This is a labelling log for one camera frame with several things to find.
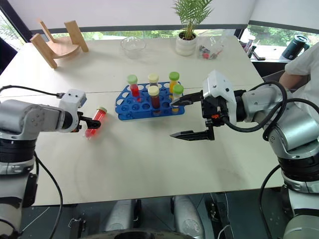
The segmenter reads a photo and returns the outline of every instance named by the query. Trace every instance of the yellow cap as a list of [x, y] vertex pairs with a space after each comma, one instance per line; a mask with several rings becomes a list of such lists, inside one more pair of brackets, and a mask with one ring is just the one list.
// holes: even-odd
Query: yellow cap
[[150, 86], [148, 89], [150, 96], [157, 96], [160, 93], [158, 86]]
[[150, 83], [157, 83], [159, 81], [159, 76], [156, 73], [149, 74], [149, 82]]

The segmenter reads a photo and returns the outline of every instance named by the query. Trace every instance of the person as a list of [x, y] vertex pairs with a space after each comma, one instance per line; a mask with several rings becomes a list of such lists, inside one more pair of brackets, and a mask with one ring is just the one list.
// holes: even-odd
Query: person
[[[299, 83], [303, 76], [310, 75], [310, 81], [293, 93], [294, 98], [309, 100], [319, 106], [319, 42], [309, 48], [295, 60], [285, 65], [285, 72], [279, 79], [285, 88], [291, 89]], [[296, 103], [306, 110], [318, 123], [319, 115], [304, 103]]]

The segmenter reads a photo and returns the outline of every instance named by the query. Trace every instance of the test tube rack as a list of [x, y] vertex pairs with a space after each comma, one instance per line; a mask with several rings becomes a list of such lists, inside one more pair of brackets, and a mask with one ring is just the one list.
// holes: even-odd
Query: test tube rack
[[177, 116], [185, 113], [184, 106], [178, 107], [178, 112], [173, 114], [169, 105], [169, 82], [159, 82], [160, 108], [154, 109], [151, 104], [151, 97], [148, 94], [150, 84], [138, 84], [140, 90], [139, 97], [133, 97], [130, 86], [127, 85], [116, 98], [115, 112], [120, 120], [132, 120], [143, 118], [154, 118], [164, 116]]

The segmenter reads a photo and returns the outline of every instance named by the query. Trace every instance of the potted plant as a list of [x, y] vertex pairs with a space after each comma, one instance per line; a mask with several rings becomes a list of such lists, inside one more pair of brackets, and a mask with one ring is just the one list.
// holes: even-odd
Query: potted plant
[[194, 33], [196, 25], [202, 23], [211, 13], [208, 6], [212, 0], [176, 0], [175, 13], [179, 16], [183, 31], [176, 38], [176, 52], [189, 56], [196, 49], [197, 36]]

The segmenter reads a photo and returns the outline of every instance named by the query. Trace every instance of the palm plant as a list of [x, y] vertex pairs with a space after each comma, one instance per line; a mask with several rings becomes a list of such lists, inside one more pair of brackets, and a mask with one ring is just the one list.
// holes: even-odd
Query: palm plant
[[212, 12], [208, 6], [212, 0], [176, 0], [174, 1], [175, 13], [179, 16], [184, 31], [182, 38], [192, 40], [196, 25], [201, 24]]

